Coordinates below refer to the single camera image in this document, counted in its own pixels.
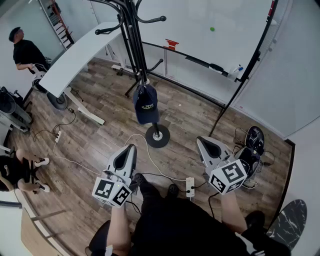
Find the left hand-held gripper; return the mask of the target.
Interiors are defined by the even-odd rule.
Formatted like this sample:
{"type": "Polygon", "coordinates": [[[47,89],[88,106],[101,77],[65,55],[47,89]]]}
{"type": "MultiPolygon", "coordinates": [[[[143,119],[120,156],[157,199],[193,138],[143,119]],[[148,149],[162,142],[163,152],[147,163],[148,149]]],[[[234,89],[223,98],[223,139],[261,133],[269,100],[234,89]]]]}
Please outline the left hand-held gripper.
{"type": "Polygon", "coordinates": [[[121,208],[132,194],[130,185],[136,162],[137,148],[134,144],[116,151],[109,158],[101,177],[96,178],[92,196],[104,204],[121,208]]]}

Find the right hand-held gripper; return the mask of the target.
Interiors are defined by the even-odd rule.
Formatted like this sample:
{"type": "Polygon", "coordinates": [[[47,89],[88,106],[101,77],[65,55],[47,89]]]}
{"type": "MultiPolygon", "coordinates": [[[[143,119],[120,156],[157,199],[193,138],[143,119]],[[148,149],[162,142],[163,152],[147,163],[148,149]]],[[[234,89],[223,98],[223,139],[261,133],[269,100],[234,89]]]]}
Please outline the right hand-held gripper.
{"type": "Polygon", "coordinates": [[[207,136],[196,138],[201,162],[205,165],[207,182],[221,195],[238,189],[247,179],[245,163],[231,157],[231,151],[220,140],[207,136]]]}

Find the black coat stand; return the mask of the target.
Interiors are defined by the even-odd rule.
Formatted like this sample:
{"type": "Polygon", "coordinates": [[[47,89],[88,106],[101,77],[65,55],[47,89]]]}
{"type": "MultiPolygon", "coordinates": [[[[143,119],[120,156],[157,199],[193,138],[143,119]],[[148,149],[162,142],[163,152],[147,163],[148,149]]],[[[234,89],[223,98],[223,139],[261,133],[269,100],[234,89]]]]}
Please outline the black coat stand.
{"type": "MultiPolygon", "coordinates": [[[[128,54],[133,54],[135,65],[133,66],[133,72],[131,73],[136,78],[140,77],[135,84],[139,85],[150,85],[150,80],[147,78],[147,74],[150,74],[156,69],[164,60],[161,58],[151,68],[147,68],[145,54],[143,50],[143,43],[141,39],[139,22],[144,24],[164,22],[167,20],[165,16],[144,20],[138,16],[138,9],[142,0],[90,0],[96,3],[107,5],[113,8],[117,12],[118,25],[110,28],[97,29],[96,35],[110,34],[111,32],[121,29],[123,40],[128,54]]],[[[152,124],[145,133],[145,140],[147,145],[153,148],[163,148],[169,143],[170,132],[167,127],[157,123],[152,124]]]]}

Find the navy blue cap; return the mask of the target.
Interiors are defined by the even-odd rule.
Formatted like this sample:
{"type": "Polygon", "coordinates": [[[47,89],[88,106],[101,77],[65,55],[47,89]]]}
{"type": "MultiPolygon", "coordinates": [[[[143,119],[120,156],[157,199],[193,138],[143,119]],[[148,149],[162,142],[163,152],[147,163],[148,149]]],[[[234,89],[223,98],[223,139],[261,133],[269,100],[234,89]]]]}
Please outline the navy blue cap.
{"type": "Polygon", "coordinates": [[[150,84],[137,87],[133,94],[133,105],[136,118],[141,125],[159,122],[158,95],[150,84]]]}

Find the person's left forearm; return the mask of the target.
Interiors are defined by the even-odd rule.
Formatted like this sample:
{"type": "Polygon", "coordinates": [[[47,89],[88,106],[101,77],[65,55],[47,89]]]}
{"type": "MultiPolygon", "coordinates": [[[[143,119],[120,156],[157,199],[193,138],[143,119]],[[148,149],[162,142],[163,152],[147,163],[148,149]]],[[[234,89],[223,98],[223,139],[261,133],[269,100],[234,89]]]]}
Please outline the person's left forearm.
{"type": "Polygon", "coordinates": [[[131,233],[126,207],[113,207],[107,235],[107,246],[117,256],[127,256],[131,249],[131,233]]]}

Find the person's black left shoe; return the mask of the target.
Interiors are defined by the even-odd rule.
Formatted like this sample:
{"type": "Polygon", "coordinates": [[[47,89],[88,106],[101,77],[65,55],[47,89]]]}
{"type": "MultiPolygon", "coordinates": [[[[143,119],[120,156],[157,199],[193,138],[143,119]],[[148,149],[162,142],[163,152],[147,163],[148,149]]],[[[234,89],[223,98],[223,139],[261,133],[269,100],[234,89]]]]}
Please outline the person's black left shoe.
{"type": "Polygon", "coordinates": [[[141,173],[136,173],[133,177],[133,181],[137,184],[138,187],[140,187],[141,184],[147,183],[146,178],[141,173]]]}

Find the black backpack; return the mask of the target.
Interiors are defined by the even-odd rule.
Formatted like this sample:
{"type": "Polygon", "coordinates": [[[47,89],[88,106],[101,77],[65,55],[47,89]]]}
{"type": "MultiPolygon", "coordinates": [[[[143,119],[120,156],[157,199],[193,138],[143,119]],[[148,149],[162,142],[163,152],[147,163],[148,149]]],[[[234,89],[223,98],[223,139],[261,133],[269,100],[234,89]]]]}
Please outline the black backpack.
{"type": "Polygon", "coordinates": [[[260,163],[261,156],[252,148],[244,147],[234,154],[235,159],[240,160],[247,178],[251,178],[260,163]]]}

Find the black round bag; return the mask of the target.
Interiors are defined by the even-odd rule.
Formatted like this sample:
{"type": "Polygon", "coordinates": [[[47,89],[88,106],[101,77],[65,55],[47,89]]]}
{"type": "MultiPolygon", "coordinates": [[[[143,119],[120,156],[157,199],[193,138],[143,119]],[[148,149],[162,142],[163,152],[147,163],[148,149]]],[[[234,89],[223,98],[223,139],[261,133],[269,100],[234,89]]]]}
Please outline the black round bag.
{"type": "Polygon", "coordinates": [[[260,156],[264,153],[265,136],[258,126],[251,126],[245,137],[245,145],[255,150],[260,156]]]}

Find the person's black right shoe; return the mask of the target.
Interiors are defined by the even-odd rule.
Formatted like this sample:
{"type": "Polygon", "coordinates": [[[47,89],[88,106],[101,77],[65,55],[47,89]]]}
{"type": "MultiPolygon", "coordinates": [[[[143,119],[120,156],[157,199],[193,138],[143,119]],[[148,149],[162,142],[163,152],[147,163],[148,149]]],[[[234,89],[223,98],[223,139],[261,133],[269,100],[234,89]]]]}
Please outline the person's black right shoe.
{"type": "Polygon", "coordinates": [[[179,190],[179,188],[177,187],[177,185],[171,184],[171,185],[168,187],[166,198],[176,199],[176,198],[178,197],[179,191],[180,191],[180,190],[179,190]]]}

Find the black whiteboard eraser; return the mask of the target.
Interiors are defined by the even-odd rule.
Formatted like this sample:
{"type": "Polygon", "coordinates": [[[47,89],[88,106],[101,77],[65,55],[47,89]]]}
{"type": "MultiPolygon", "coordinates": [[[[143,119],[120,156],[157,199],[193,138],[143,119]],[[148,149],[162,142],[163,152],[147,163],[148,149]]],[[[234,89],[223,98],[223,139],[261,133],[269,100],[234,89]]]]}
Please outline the black whiteboard eraser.
{"type": "Polygon", "coordinates": [[[214,70],[214,71],[216,71],[216,72],[218,72],[218,73],[220,73],[220,74],[222,74],[224,72],[224,69],[222,67],[220,67],[220,66],[218,66],[216,64],[213,64],[213,63],[209,64],[209,68],[214,70]]]}

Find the grey round base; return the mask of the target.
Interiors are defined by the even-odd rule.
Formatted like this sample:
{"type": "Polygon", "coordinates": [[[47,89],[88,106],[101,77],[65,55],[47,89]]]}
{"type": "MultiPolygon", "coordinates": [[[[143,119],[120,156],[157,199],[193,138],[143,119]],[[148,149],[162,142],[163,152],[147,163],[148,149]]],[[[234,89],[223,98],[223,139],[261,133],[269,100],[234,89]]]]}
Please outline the grey round base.
{"type": "Polygon", "coordinates": [[[55,107],[57,110],[65,110],[68,106],[68,102],[64,93],[62,93],[59,97],[54,96],[52,93],[48,92],[46,94],[49,102],[55,107]]]}

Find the white curved desk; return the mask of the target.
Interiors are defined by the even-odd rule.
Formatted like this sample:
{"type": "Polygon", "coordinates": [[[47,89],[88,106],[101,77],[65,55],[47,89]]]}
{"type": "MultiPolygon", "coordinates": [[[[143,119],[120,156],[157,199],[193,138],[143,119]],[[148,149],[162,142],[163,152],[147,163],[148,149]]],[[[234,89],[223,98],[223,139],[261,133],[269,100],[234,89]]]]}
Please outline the white curved desk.
{"type": "Polygon", "coordinates": [[[90,119],[103,125],[105,121],[90,112],[72,93],[69,84],[75,76],[108,44],[116,39],[122,39],[122,32],[118,28],[110,34],[96,35],[96,30],[114,27],[115,22],[102,22],[79,40],[75,42],[64,54],[50,67],[40,80],[39,84],[55,97],[61,94],[68,96],[77,106],[78,110],[90,119]]]}

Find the white chair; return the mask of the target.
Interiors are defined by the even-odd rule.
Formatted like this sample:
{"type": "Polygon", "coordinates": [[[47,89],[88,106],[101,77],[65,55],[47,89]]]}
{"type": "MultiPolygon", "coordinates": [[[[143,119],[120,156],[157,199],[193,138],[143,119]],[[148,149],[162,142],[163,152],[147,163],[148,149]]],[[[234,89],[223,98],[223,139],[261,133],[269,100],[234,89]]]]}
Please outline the white chair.
{"type": "Polygon", "coordinates": [[[39,64],[39,63],[33,64],[32,70],[34,71],[32,84],[31,84],[32,88],[35,91],[38,91],[42,94],[47,94],[48,91],[40,85],[40,81],[45,76],[45,74],[48,70],[46,69],[46,67],[44,65],[39,64]]]}

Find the black office chair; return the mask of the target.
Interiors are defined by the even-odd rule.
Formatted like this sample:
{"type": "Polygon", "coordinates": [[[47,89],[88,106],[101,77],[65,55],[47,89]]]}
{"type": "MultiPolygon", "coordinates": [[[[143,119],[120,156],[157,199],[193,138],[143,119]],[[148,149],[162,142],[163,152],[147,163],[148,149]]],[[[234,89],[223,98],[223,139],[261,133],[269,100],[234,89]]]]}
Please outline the black office chair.
{"type": "Polygon", "coordinates": [[[12,114],[16,110],[17,97],[3,86],[0,89],[0,111],[12,114]]]}

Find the black framed whiteboard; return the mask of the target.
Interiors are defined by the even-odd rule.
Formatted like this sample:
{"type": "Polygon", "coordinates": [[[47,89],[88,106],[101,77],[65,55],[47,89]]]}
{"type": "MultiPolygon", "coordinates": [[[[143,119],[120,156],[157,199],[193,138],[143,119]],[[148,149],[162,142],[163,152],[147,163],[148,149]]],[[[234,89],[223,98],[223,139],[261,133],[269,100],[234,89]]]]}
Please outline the black framed whiteboard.
{"type": "Polygon", "coordinates": [[[191,60],[215,64],[222,75],[245,83],[260,57],[260,47],[271,25],[279,0],[142,0],[138,16],[166,21],[138,23],[142,43],[164,48],[191,60]],[[233,73],[241,65],[243,70],[233,73]]]}

